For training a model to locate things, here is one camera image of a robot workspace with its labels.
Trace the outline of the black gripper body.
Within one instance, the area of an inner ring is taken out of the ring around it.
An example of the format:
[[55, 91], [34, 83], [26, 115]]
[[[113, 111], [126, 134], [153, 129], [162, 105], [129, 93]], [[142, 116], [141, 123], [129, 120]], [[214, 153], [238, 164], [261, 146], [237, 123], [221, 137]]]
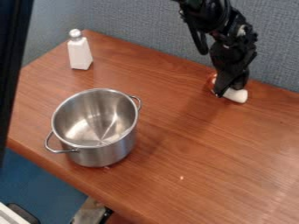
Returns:
[[257, 55], [257, 33], [244, 17], [234, 17], [222, 31], [212, 34], [214, 43], [209, 49], [209, 57], [216, 70], [230, 77], [237, 77], [248, 68]]

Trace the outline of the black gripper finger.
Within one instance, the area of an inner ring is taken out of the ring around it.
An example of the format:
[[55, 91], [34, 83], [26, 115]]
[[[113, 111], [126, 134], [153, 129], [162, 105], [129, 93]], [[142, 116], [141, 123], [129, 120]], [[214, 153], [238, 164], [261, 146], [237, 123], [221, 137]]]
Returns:
[[232, 72], [232, 82], [230, 82], [230, 87], [234, 90], [240, 90], [244, 88], [244, 86], [248, 83], [248, 75], [249, 71], [246, 69], [242, 69], [241, 71], [233, 71]]
[[213, 94], [217, 97], [221, 97], [225, 90], [228, 88], [232, 88], [230, 82], [232, 82], [232, 73], [228, 73], [226, 71], [218, 70], [217, 71], [217, 78], [216, 78], [216, 82], [214, 82], [214, 86], [213, 86]]

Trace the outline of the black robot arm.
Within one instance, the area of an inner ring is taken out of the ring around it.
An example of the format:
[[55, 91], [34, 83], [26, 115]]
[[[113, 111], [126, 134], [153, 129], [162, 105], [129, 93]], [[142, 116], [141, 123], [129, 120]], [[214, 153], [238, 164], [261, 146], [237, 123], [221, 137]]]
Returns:
[[216, 73], [209, 91], [216, 97], [244, 103], [248, 99], [248, 66], [257, 56], [257, 33], [229, 0], [173, 0], [201, 55], [209, 55]]

